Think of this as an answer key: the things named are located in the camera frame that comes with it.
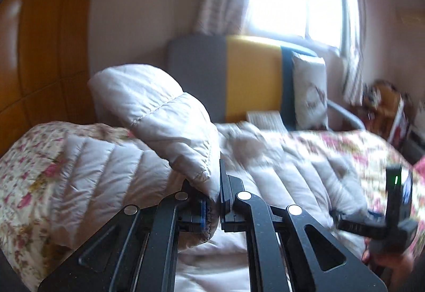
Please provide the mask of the person's right hand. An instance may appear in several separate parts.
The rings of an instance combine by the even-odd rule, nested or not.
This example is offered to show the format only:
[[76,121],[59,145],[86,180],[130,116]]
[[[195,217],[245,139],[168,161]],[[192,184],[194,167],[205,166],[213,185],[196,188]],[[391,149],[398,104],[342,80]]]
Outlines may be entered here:
[[393,271],[392,277],[394,279],[406,278],[414,269],[414,257],[407,250],[403,254],[384,253],[384,254],[371,254],[369,251],[370,238],[364,239],[365,251],[362,255],[362,262],[368,265],[370,262],[378,266],[389,268]]

